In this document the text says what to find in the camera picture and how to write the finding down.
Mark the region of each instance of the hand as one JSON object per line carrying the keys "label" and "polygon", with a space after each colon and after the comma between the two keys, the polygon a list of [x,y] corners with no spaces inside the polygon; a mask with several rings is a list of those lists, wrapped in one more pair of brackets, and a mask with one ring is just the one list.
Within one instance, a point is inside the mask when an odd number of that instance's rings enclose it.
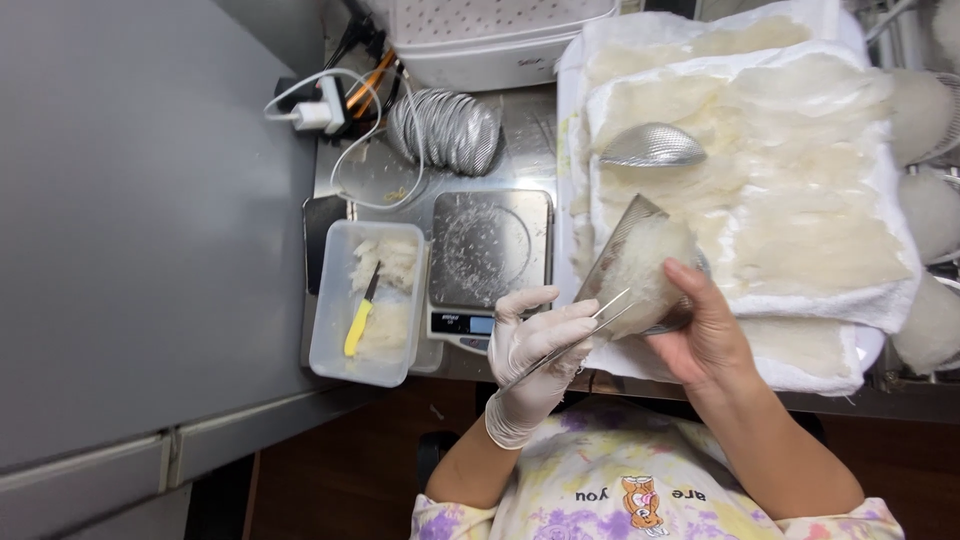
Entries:
{"label": "hand", "polygon": [[716,283],[675,258],[663,263],[663,272],[693,301],[693,320],[679,331],[647,336],[647,344],[687,393],[759,378],[747,337]]}
{"label": "hand", "polygon": [[[501,387],[519,377],[530,364],[555,349],[576,343],[596,328],[596,320],[590,318],[599,309],[596,300],[537,313],[520,321],[520,313],[553,302],[559,294],[557,287],[547,285],[523,289],[496,302],[496,324],[487,358]],[[493,442],[505,450],[522,448],[564,397],[591,347],[587,340],[530,374],[499,399],[491,397],[487,401],[486,422]]]}

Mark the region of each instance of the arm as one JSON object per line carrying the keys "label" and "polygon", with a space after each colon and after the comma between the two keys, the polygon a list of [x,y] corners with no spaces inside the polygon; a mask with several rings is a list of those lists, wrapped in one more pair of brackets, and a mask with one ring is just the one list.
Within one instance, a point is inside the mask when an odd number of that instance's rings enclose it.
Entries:
{"label": "arm", "polygon": [[[558,294],[557,287],[544,286],[524,289],[497,301],[488,359],[500,386],[554,349],[586,337],[596,327],[596,321],[589,318],[597,310],[595,300],[520,321],[520,313],[552,302]],[[437,465],[424,495],[437,503],[460,503],[474,508],[495,506],[520,449],[563,398],[589,351],[588,340],[532,373],[500,399],[491,397],[487,411]]]}
{"label": "arm", "polygon": [[675,259],[667,278],[694,303],[681,331],[649,336],[683,385],[747,493],[775,519],[850,512],[864,502],[853,474],[787,414],[760,378],[750,344],[709,278]]}
{"label": "arm", "polygon": [[520,450],[504,450],[494,443],[485,417],[473,423],[433,471],[423,492],[432,501],[486,509],[500,500]]}

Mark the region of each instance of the left hand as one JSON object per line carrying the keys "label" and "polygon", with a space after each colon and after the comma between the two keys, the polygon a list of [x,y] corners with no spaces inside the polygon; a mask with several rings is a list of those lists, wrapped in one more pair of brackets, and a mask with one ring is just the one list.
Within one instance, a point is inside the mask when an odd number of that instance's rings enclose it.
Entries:
{"label": "left hand", "polygon": [[[599,308],[596,300],[584,300],[520,320],[520,313],[553,302],[559,294],[557,287],[546,285],[519,290],[496,302],[496,324],[487,358],[499,386],[519,377],[527,366],[551,351],[576,343],[596,328],[597,321],[590,318]],[[522,448],[564,397],[591,347],[587,340],[530,374],[500,399],[491,397],[487,401],[486,423],[493,442],[505,450]]]}

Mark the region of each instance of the black phone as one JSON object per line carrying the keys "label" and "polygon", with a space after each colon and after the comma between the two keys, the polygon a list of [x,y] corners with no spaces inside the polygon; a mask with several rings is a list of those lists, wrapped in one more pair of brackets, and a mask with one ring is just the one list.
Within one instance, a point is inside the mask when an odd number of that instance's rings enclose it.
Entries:
{"label": "black phone", "polygon": [[326,232],[333,222],[347,217],[347,201],[336,195],[307,199],[303,203],[303,259],[306,266],[306,291],[320,292],[324,271]]}

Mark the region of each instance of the knife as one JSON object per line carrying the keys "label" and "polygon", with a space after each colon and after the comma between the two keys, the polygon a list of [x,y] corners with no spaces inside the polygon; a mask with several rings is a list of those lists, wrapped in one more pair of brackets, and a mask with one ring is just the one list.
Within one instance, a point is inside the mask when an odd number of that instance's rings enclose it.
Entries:
{"label": "knife", "polygon": [[357,314],[353,315],[353,322],[350,323],[350,330],[347,332],[347,341],[344,342],[344,355],[354,356],[357,354],[357,343],[360,342],[360,336],[367,327],[367,315],[373,309],[373,293],[376,291],[376,282],[380,279],[380,261],[376,263],[373,269],[373,277],[370,278],[370,284],[367,285],[367,292],[360,301],[360,307],[357,308]]}

